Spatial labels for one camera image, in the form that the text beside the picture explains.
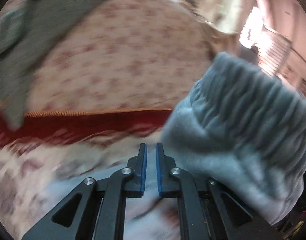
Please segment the light grey fleece pant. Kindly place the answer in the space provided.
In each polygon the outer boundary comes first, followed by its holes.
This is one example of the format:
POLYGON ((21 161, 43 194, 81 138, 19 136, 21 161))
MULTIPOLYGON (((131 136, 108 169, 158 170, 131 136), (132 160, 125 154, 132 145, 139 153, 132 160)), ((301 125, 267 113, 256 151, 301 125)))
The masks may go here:
MULTIPOLYGON (((306 99, 257 66, 219 53, 176 105, 158 143, 177 167, 221 183, 283 237, 278 225, 304 188, 306 99)), ((157 194, 177 208, 158 185, 157 194)))

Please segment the red cream floral blanket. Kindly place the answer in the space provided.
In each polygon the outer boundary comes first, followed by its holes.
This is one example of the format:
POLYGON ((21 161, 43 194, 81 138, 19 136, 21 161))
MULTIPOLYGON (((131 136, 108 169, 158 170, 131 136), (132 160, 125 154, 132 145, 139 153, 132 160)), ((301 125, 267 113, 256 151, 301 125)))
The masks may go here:
POLYGON ((84 178, 103 179, 148 146, 146 191, 126 206, 125 239, 179 239, 176 202, 157 194, 154 148, 171 109, 33 114, 11 131, 0 116, 0 225, 21 239, 84 178))

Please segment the white window grille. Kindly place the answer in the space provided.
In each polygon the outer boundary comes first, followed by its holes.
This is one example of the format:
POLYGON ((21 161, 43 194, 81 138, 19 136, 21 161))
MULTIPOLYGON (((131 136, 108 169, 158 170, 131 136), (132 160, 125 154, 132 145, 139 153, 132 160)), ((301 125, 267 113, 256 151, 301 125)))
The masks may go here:
POLYGON ((258 47, 258 66, 270 77, 275 76, 286 62, 292 41, 263 25, 255 45, 258 47))

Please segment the grey-green fuzzy cardigan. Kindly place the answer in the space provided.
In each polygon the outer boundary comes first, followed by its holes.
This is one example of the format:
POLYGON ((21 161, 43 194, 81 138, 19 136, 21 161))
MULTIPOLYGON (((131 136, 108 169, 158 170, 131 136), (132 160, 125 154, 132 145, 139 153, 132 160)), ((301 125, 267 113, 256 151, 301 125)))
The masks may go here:
POLYGON ((105 0, 25 0, 0 21, 0 100, 12 130, 23 124, 30 81, 51 49, 105 0))

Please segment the beige curtain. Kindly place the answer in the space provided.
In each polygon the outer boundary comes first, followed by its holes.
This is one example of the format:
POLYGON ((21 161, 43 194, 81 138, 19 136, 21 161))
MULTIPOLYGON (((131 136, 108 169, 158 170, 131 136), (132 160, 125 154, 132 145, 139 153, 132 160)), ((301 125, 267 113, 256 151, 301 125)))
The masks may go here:
POLYGON ((196 13, 215 30, 241 32, 256 0, 194 0, 196 13))

